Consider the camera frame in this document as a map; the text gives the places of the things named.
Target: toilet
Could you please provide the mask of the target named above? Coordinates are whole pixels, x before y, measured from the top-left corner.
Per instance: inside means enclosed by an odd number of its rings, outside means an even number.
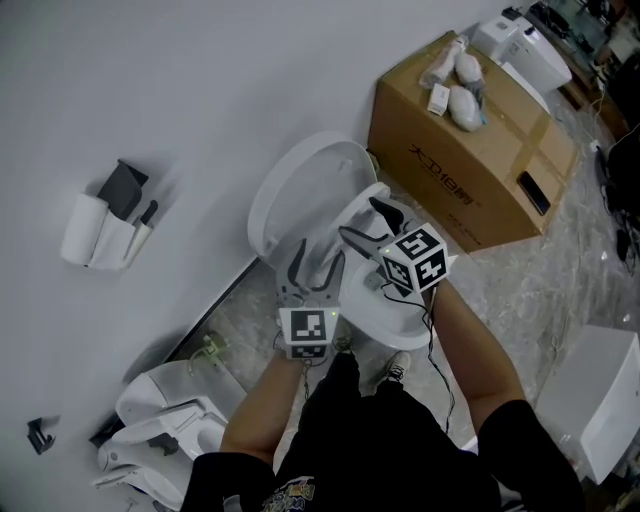
[[[525,18],[498,16],[480,26],[471,45],[500,65],[548,112],[545,94],[571,80],[571,70],[551,43]]]
[[[334,131],[317,133],[292,148],[269,172],[253,201],[248,236],[256,254],[273,268],[303,238],[307,251],[301,272],[307,283],[324,280],[335,254],[345,253],[340,314],[373,340],[396,350],[425,346],[428,331],[420,308],[387,296],[422,303],[416,293],[402,297],[395,287],[382,290],[378,265],[348,247],[338,234],[351,226],[371,237],[391,233],[369,198],[388,198],[365,149]]]
[[[131,485],[180,510],[193,461],[219,451],[227,422],[245,396],[219,361],[173,361],[142,373],[116,403],[125,428],[99,448],[104,475],[92,485]],[[178,449],[152,447],[160,436],[173,438]]]

